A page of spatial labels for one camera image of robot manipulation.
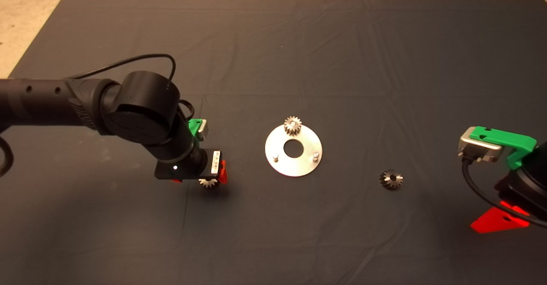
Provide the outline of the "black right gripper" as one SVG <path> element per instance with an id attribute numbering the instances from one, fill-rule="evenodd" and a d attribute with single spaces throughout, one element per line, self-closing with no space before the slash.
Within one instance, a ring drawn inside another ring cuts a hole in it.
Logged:
<path id="1" fill-rule="evenodd" d="M 536 147 L 494 187 L 500 204 L 518 213 L 547 220 L 547 143 Z M 529 227 L 530 223 L 491 207 L 470 224 L 473 231 L 489 234 Z"/>

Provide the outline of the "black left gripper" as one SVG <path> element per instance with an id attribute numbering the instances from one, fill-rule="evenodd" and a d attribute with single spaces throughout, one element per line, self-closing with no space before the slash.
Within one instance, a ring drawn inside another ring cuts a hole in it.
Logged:
<path id="1" fill-rule="evenodd" d="M 227 184 L 226 160 L 218 149 L 195 148 L 182 160 L 166 163 L 158 161 L 155 178 L 182 183 L 183 180 L 218 180 Z"/>

